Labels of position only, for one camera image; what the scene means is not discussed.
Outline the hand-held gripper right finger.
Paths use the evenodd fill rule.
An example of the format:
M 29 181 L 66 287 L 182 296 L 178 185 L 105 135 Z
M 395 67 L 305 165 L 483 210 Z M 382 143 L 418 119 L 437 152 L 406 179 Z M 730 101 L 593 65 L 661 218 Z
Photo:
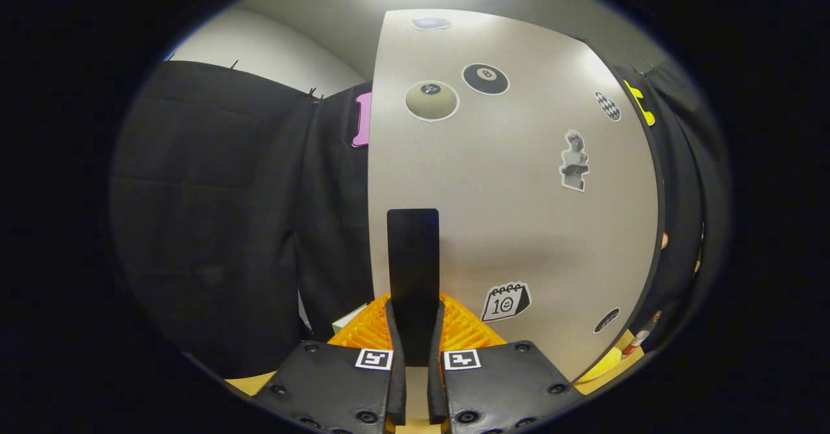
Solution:
M 442 432 L 524 433 L 584 401 L 536 343 L 508 342 L 456 299 L 439 299 L 427 397 Z

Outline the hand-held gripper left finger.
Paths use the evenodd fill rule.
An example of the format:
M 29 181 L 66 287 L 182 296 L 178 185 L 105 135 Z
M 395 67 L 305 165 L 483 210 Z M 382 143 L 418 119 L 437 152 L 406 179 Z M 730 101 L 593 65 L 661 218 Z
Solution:
M 255 402 L 314 433 L 395 432 L 406 421 L 406 375 L 388 301 L 364 305 L 327 341 L 302 341 Z

